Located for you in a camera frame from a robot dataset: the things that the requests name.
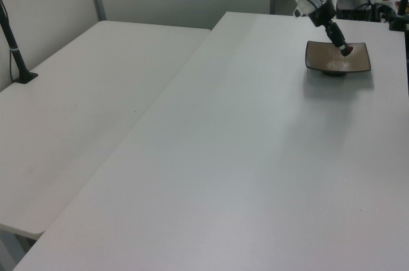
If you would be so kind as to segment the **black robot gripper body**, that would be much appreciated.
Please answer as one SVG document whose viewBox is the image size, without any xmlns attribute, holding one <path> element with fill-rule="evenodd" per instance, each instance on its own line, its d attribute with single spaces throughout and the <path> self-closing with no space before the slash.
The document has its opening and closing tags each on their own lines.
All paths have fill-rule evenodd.
<svg viewBox="0 0 409 271">
<path fill-rule="evenodd" d="M 328 27 L 335 16 L 336 9 L 331 0 L 327 0 L 317 10 L 308 14 L 308 17 L 315 27 Z"/>
</svg>

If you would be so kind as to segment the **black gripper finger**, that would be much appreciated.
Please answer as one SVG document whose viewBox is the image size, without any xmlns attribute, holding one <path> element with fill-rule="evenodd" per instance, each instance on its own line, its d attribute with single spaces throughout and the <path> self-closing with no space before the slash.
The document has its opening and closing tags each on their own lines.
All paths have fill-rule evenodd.
<svg viewBox="0 0 409 271">
<path fill-rule="evenodd" d="M 328 23 L 325 26 L 325 31 L 331 42 L 340 50 L 341 54 L 347 56 L 348 44 L 339 26 L 336 23 Z"/>
<path fill-rule="evenodd" d="M 341 50 L 349 49 L 349 45 L 346 43 L 343 33 L 335 22 L 331 21 L 328 26 L 328 37 L 337 48 Z"/>
</svg>

